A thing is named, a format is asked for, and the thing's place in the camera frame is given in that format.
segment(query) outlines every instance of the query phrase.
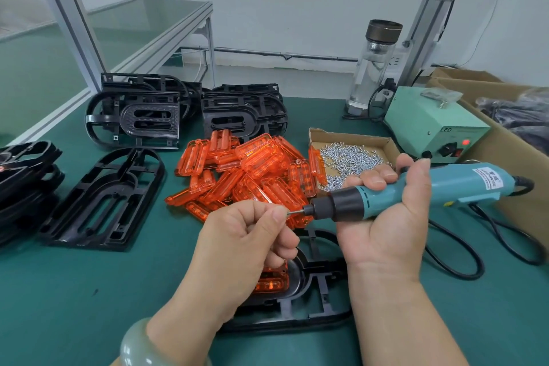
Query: green power supply box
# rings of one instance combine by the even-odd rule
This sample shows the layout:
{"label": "green power supply box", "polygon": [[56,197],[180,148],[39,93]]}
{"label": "green power supply box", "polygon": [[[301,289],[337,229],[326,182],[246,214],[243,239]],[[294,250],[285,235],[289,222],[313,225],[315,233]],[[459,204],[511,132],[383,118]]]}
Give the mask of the green power supply box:
{"label": "green power supply box", "polygon": [[385,115],[396,141],[417,158],[453,163],[482,138],[490,126],[456,102],[425,97],[422,87],[399,87]]}

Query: green bangle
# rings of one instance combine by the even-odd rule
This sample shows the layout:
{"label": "green bangle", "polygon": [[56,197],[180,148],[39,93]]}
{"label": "green bangle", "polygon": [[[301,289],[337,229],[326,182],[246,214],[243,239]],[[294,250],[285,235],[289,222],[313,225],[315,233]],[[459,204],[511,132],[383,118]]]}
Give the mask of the green bangle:
{"label": "green bangle", "polygon": [[[120,344],[120,364],[122,366],[177,366],[158,353],[156,346],[147,336],[147,323],[150,318],[136,322],[124,335]],[[211,366],[209,358],[204,366]]]}

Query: blue electric screwdriver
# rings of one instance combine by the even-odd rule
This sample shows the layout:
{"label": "blue electric screwdriver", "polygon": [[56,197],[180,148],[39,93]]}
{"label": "blue electric screwdriver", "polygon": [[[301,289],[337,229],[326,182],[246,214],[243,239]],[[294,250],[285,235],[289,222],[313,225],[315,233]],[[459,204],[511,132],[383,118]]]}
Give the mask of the blue electric screwdriver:
{"label": "blue electric screwdriver", "polygon": [[[431,206],[453,206],[469,203],[488,203],[502,196],[522,195],[534,188],[533,181],[511,176],[489,163],[450,164],[430,170],[433,193]],[[397,182],[388,184],[382,191],[364,186],[348,187],[329,192],[327,196],[313,198],[302,213],[315,219],[332,219],[335,222],[356,222],[377,216],[386,208],[402,201],[406,174]],[[516,187],[525,187],[515,191]]]}

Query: power switch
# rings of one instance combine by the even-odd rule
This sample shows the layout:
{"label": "power switch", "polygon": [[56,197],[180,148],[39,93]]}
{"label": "power switch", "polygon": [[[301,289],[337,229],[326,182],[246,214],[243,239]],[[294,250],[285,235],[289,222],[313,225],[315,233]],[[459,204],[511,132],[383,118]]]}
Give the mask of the power switch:
{"label": "power switch", "polygon": [[438,150],[438,153],[442,156],[448,156],[450,154],[453,154],[457,150],[457,142],[446,144],[442,148]]}

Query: cardboard box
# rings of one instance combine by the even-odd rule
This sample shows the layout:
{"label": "cardboard box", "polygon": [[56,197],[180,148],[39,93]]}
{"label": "cardboard box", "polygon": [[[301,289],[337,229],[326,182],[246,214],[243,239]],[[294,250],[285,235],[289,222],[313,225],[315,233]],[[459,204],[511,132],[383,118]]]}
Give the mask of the cardboard box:
{"label": "cardboard box", "polygon": [[509,221],[549,248],[549,157],[481,113],[475,103],[480,97],[514,101],[530,86],[431,78],[427,87],[445,87],[462,92],[460,104],[492,127],[463,155],[462,161],[490,162],[511,175],[534,180],[532,192],[518,197],[504,197],[496,207]]}
{"label": "cardboard box", "polygon": [[487,83],[502,83],[495,75],[488,71],[473,71],[470,69],[454,69],[437,67],[431,73],[433,78],[454,78],[457,80],[485,81]]}
{"label": "cardboard box", "polygon": [[[326,145],[335,142],[343,142],[347,145],[364,146],[368,152],[379,155],[384,161],[390,163],[393,167],[396,165],[396,158],[400,154],[391,138],[381,138],[380,136],[353,135],[350,133],[326,132],[318,128],[309,129],[309,145],[315,149],[324,148]],[[326,175],[339,175],[335,169],[325,167]],[[326,192],[317,182],[318,196],[326,195]]]}

